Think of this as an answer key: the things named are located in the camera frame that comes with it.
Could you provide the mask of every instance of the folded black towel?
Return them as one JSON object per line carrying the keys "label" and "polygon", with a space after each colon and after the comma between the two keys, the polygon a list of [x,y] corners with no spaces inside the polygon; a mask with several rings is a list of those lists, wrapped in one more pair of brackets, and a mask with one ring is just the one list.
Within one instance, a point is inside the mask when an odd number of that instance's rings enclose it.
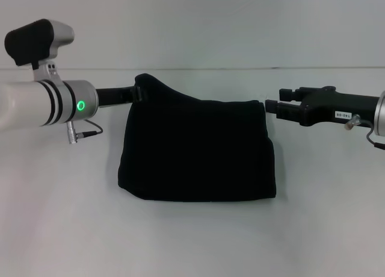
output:
{"label": "folded black towel", "polygon": [[250,201],[276,196],[263,104],[201,101],[143,74],[146,102],[129,112],[119,186],[160,201]]}

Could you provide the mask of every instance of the white wall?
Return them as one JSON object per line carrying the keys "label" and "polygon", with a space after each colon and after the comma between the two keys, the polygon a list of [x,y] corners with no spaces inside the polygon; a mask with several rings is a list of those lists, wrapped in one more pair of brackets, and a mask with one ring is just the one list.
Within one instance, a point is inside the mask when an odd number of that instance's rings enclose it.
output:
{"label": "white wall", "polygon": [[[328,85],[377,96],[384,1],[0,0],[0,36],[43,17],[71,25],[60,74],[96,87],[148,72],[220,101]],[[32,79],[14,68],[0,48],[0,81]],[[277,198],[149,202],[117,186],[128,111],[100,110],[105,133],[73,146],[65,125],[0,135],[0,276],[383,276],[384,152],[365,129],[268,116]]]}

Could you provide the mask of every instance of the green led light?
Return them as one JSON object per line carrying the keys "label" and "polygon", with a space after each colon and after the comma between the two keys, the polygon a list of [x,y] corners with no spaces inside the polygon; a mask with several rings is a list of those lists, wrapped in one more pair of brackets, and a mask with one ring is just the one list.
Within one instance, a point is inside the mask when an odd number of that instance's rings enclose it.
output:
{"label": "green led light", "polygon": [[79,111],[82,111],[83,109],[85,109],[85,102],[79,101],[76,107],[78,108]]}

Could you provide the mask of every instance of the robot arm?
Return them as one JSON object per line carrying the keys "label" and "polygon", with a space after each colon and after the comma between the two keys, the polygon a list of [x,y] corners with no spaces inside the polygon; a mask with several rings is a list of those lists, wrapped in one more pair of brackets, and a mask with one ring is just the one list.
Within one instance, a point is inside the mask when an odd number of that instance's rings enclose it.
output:
{"label": "robot arm", "polygon": [[[7,53],[16,65],[32,66],[34,81],[0,84],[0,131],[67,123],[69,142],[76,143],[103,131],[88,120],[99,107],[143,100],[139,87],[95,89],[86,80],[62,80],[52,59],[74,37],[71,27],[47,19],[7,34]],[[76,120],[87,120],[100,131],[76,133]]]}
{"label": "robot arm", "polygon": [[321,89],[301,87],[296,91],[281,89],[280,101],[301,102],[292,105],[266,100],[266,112],[277,115],[278,119],[298,122],[302,126],[312,126],[320,122],[334,122],[345,125],[347,130],[354,126],[371,128],[367,139],[376,147],[385,149],[385,145],[370,139],[373,131],[385,136],[385,92],[379,97],[346,95],[338,93],[335,87]]}

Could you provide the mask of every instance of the black cloth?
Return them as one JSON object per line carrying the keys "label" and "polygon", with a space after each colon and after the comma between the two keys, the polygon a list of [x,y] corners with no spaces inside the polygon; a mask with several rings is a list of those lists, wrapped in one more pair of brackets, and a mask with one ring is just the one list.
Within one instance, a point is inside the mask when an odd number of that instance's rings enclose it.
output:
{"label": "black cloth", "polygon": [[276,196],[263,104],[201,101],[143,74],[132,104],[119,186],[159,201],[250,201]]}

